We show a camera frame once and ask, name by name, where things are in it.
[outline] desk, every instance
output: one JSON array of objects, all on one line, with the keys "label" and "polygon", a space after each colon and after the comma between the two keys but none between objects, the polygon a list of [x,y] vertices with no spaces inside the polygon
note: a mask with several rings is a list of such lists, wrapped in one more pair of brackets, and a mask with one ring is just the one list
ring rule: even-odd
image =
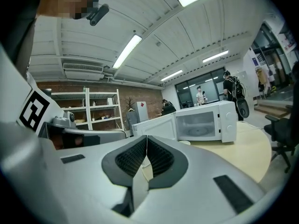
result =
[{"label": "desk", "polygon": [[[256,182],[266,174],[271,161],[271,145],[268,137],[257,128],[237,122],[235,142],[190,141],[191,145],[209,150],[239,168]],[[151,165],[142,169],[147,180],[152,178]]]}]

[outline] white refrigerator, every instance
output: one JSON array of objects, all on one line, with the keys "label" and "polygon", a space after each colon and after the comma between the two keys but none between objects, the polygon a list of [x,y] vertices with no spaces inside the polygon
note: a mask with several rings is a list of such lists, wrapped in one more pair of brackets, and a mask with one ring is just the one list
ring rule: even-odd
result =
[{"label": "white refrigerator", "polygon": [[136,102],[132,105],[132,108],[137,114],[138,123],[149,120],[148,109],[145,102]]}]

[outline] white ceiling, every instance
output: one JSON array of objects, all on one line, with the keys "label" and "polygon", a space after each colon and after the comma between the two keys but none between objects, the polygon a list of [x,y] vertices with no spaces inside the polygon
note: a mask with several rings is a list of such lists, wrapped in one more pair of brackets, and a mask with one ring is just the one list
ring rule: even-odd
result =
[{"label": "white ceiling", "polygon": [[[109,66],[116,79],[161,85],[183,70],[198,75],[242,57],[267,11],[266,0],[199,0],[183,8],[177,0],[100,0],[109,13],[89,21],[39,17],[29,71],[37,81],[64,80],[63,63]],[[134,34],[142,41],[116,70],[112,65]],[[224,57],[204,58],[229,50]],[[165,81],[168,85],[176,77]]]}]

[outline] white shelving unit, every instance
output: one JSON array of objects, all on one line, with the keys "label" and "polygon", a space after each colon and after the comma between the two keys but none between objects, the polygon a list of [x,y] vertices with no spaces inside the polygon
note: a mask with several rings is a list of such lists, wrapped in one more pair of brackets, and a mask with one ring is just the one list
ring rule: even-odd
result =
[{"label": "white shelving unit", "polygon": [[[93,130],[93,124],[96,123],[101,123],[101,122],[106,122],[106,121],[111,121],[115,120],[116,121],[120,120],[121,121],[121,127],[116,128],[114,130],[122,130],[124,131],[124,125],[122,121],[122,116],[121,116],[121,105],[120,105],[120,97],[118,93],[118,89],[116,92],[89,92],[89,88],[86,88],[84,92],[62,92],[62,93],[52,93],[51,98],[53,100],[83,100],[85,99],[85,107],[69,107],[69,108],[62,108],[64,111],[70,111],[70,112],[86,112],[86,117],[87,121],[83,123],[77,123],[76,126],[82,126],[82,125],[88,125],[89,130]],[[90,106],[90,100],[91,99],[108,99],[112,98],[115,100],[116,104],[113,105],[95,105],[95,106]],[[118,109],[119,111],[119,117],[111,117],[108,119],[99,119],[92,121],[91,118],[91,111],[96,111],[96,110],[114,110],[114,114],[116,114],[116,110]]]}]

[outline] white shirt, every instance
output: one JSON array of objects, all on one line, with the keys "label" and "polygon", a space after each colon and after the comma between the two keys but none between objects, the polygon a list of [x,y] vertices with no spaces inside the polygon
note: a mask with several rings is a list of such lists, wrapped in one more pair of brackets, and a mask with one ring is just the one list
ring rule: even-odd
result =
[{"label": "white shirt", "polygon": [[202,92],[198,92],[198,93],[196,94],[196,98],[197,98],[197,100],[199,100],[199,103],[200,103],[200,104],[204,104],[204,103],[205,103],[204,95],[202,94]]}]

